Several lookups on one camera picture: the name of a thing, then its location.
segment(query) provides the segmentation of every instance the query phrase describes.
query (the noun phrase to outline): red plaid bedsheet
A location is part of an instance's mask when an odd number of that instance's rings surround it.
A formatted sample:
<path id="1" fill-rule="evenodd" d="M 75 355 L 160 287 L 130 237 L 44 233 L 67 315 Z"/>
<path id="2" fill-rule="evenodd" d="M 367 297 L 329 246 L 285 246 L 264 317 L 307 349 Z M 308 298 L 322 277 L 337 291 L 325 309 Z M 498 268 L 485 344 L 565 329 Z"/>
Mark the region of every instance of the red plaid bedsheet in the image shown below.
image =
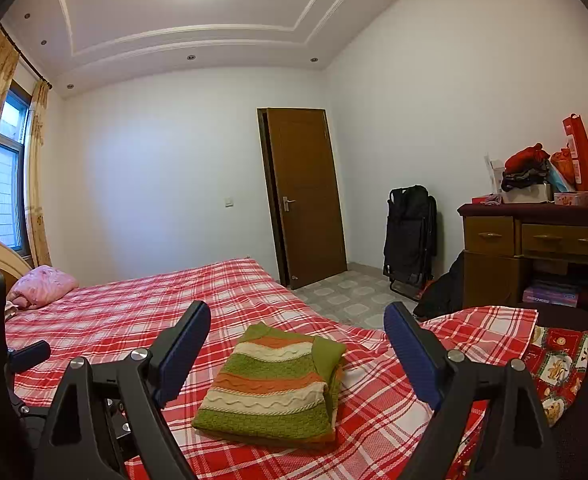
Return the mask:
<path id="1" fill-rule="evenodd" d="M 193 300 L 210 306 L 211 331 L 180 396 L 163 414 L 199 478 L 397 477 L 420 440 L 431 410 L 414 396 L 385 334 L 319 316 L 250 259 L 73 290 L 45 308 L 19 314 L 6 325 L 8 346 L 21 348 L 45 339 L 52 346 L 52 357 L 18 376 L 16 393 L 28 404 L 49 404 L 71 358 L 83 355 L 92 363 L 106 362 L 149 346 Z M 448 349 L 459 348 L 473 360 L 505 364 L 524 353 L 536 316 L 533 310 L 483 307 L 424 326 Z M 347 345 L 333 449 L 268 450 L 213 440 L 191 428 L 190 420 L 236 339 L 260 320 Z M 468 432 L 481 417 L 481 409 L 472 412 Z M 138 460 L 129 471 L 132 479 L 147 477 Z"/>

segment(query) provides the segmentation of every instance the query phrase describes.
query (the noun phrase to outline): tiled floor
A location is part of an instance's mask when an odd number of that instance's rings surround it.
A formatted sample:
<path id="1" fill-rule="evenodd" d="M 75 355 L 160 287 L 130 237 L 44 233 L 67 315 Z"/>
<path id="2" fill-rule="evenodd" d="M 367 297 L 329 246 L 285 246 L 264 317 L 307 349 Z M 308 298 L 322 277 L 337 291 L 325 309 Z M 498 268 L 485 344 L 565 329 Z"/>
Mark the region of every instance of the tiled floor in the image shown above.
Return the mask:
<path id="1" fill-rule="evenodd" d="M 321 316 L 362 328 L 383 328 L 383 311 L 392 301 L 402 301 L 412 311 L 414 301 L 389 290 L 389 280 L 348 270 L 294 291 Z"/>

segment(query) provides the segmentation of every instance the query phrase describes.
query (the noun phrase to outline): green sweater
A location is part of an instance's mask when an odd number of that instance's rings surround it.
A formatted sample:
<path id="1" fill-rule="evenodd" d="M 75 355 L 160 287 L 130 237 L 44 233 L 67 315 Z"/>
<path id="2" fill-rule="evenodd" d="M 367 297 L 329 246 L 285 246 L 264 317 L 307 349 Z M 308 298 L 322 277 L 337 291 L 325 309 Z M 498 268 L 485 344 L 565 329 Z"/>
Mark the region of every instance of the green sweater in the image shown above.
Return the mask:
<path id="1" fill-rule="evenodd" d="M 335 439 L 343 343 L 251 325 L 191 424 L 219 438 L 319 447 Z"/>

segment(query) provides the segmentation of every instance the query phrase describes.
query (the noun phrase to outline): bed headboard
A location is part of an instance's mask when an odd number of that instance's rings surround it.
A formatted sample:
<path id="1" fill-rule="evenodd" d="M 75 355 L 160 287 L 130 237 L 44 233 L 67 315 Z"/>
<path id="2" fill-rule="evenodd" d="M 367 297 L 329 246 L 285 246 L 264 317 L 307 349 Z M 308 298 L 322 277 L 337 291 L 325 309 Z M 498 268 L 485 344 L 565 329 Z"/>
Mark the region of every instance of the bed headboard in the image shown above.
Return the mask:
<path id="1" fill-rule="evenodd" d="M 16 252 L 0 242 L 0 273 L 5 277 L 7 292 L 19 278 L 30 272 L 32 268 Z"/>

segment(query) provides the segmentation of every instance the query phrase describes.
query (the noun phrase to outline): red clothing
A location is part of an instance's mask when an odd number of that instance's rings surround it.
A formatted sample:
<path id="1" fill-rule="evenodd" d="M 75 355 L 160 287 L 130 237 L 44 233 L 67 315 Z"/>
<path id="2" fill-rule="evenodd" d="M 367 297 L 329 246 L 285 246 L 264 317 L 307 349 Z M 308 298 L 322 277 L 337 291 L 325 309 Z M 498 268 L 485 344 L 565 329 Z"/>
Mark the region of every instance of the red clothing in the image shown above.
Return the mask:
<path id="1" fill-rule="evenodd" d="M 505 162 L 505 173 L 522 173 L 523 171 L 529 170 L 532 166 L 538 167 L 544 160 L 549 158 L 543 148 L 542 144 L 538 142 L 535 146 L 525 148 L 516 155 L 509 157 Z"/>

